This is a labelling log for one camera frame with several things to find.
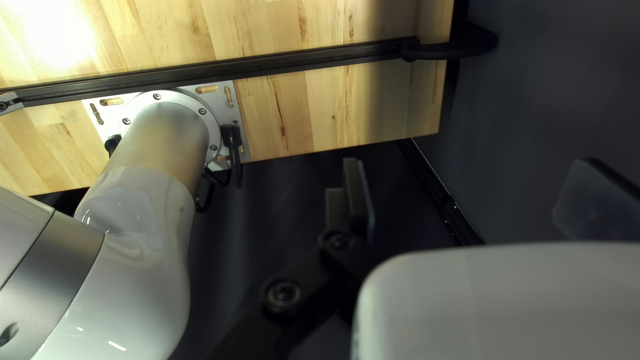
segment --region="screw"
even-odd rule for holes
[[[330,239],[329,242],[331,244],[331,246],[335,249],[345,249],[346,247],[349,247],[349,245],[351,245],[351,242],[349,240],[349,236],[345,235],[345,234],[336,234],[333,235]]]
[[[271,285],[267,299],[276,307],[287,307],[295,304],[300,298],[300,288],[289,280],[278,281]]]

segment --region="black cable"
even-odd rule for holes
[[[111,157],[111,155],[113,155],[113,152],[116,151],[116,148],[118,147],[118,144],[120,143],[121,140],[122,140],[122,136],[120,136],[120,134],[116,134],[116,135],[111,135],[107,139],[107,141],[104,142],[104,148],[109,153],[109,157]]]
[[[229,148],[229,158],[231,160],[231,173],[236,189],[242,188],[243,164],[240,160],[240,146],[242,146],[242,136],[238,125],[222,125],[220,127],[222,143]]]
[[[215,172],[211,171],[208,167],[205,167],[202,171],[202,177],[209,183],[209,190],[207,191],[207,197],[204,200],[204,205],[200,205],[199,198],[196,199],[196,211],[198,213],[206,213],[209,207],[211,206],[211,201],[213,199],[213,192],[216,189],[216,185],[218,186],[227,186],[229,182],[231,182],[231,170],[227,171],[227,177],[224,179],[220,179]]]
[[[209,181],[209,191],[207,191],[207,197],[204,200],[204,205],[200,205],[200,201],[196,199],[196,211],[200,214],[206,213],[211,207],[211,200],[213,199],[213,191],[216,189],[216,185]]]
[[[218,177],[216,173],[211,171],[211,169],[209,169],[208,167],[204,168],[202,177],[204,177],[205,180],[210,183],[216,183],[216,185],[226,186],[229,185],[229,182],[231,182],[231,169],[227,170],[227,177],[224,181],[222,181],[222,179],[220,179],[220,177]]]

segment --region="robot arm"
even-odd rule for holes
[[[77,220],[0,190],[0,359],[169,357],[189,316],[186,251],[208,146],[198,113],[152,102]]]

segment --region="aluminum mounting plate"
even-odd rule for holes
[[[211,170],[230,168],[229,150],[223,146],[220,138],[222,125],[233,124],[240,127],[243,141],[240,159],[242,162],[251,159],[233,81],[82,100],[103,142],[113,135],[124,136],[140,110],[149,104],[162,101],[176,102],[192,109],[207,124],[210,146],[207,150],[206,165]]]

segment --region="butcher block wood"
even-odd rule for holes
[[[417,35],[453,0],[0,0],[0,88]],[[436,133],[444,61],[236,81],[252,161]],[[90,186],[108,157],[79,101],[0,116],[0,186]]]

